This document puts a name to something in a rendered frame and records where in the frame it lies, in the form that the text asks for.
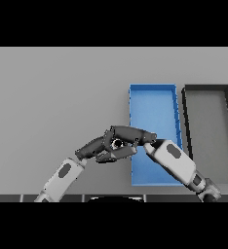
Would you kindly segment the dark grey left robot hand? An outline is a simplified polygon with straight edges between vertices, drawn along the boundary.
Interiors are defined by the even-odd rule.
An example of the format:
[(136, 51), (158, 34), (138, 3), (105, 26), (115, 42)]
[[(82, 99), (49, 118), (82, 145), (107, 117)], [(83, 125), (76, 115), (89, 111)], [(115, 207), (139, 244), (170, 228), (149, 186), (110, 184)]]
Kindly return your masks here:
[(135, 155), (137, 146), (137, 142), (131, 144), (114, 138), (110, 127), (102, 136), (76, 150), (75, 155), (78, 160), (95, 158), (98, 163), (114, 162)]

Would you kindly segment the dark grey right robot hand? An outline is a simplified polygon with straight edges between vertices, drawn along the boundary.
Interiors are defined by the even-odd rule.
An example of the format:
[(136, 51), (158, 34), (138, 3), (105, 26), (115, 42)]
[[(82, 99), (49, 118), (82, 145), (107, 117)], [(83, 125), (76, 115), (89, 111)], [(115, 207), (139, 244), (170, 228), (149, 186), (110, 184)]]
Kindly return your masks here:
[(111, 131), (114, 138), (119, 138), (127, 143), (137, 142), (138, 146), (145, 143), (153, 143), (157, 139), (157, 134), (144, 129), (124, 125), (112, 125)]

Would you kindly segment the blue bin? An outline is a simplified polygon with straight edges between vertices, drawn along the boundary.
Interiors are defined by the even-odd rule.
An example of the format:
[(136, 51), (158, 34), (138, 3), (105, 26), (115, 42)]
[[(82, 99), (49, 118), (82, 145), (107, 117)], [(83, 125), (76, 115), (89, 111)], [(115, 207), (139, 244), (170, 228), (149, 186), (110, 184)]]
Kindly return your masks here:
[[(130, 84), (130, 126), (155, 132), (182, 148), (178, 98), (175, 84)], [(142, 147), (132, 156), (133, 186), (181, 186)]]

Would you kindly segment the dark grey bin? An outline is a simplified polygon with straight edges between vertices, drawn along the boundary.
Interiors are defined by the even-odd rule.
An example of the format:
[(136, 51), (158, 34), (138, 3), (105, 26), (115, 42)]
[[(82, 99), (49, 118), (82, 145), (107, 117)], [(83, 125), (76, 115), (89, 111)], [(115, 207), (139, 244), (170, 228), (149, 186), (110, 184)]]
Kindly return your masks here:
[(185, 85), (181, 93), (190, 158), (204, 176), (228, 185), (228, 84)]

